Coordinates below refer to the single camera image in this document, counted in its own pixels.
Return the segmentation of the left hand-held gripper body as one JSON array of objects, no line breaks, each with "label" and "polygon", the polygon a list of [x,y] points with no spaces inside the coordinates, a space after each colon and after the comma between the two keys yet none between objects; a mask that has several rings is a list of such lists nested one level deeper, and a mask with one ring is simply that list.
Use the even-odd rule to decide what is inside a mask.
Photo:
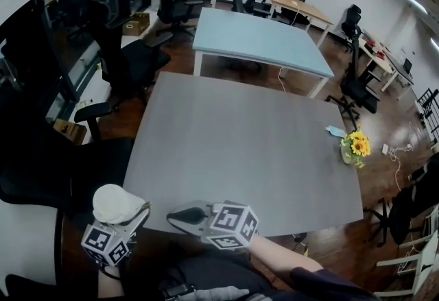
[{"label": "left hand-held gripper body", "polygon": [[95,220],[88,224],[81,240],[84,251],[101,265],[117,266],[130,255],[137,230],[150,216],[150,207],[141,207],[130,220],[121,224],[104,224]]}]

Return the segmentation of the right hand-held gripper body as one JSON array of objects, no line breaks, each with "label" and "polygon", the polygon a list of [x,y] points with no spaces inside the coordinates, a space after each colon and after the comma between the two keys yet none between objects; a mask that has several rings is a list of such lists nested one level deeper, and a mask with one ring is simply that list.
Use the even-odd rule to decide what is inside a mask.
[{"label": "right hand-held gripper body", "polygon": [[214,203],[201,240],[219,250],[247,248],[257,233],[258,225],[259,218],[250,206]]}]

